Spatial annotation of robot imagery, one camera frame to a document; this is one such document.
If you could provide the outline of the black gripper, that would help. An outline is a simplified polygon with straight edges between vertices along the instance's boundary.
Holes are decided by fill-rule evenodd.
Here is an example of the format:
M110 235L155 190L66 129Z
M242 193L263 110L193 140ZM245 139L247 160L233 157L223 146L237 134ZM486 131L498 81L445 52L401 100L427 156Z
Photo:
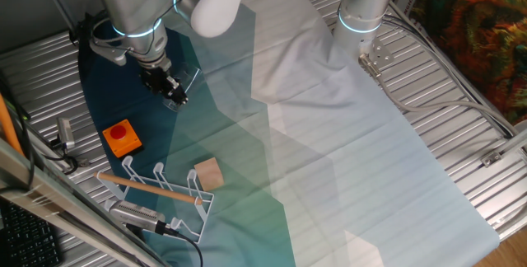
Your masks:
M143 85L152 94L161 93L165 99L176 105L185 105L189 98L179 80L170 74L170 68L142 68L140 72Z

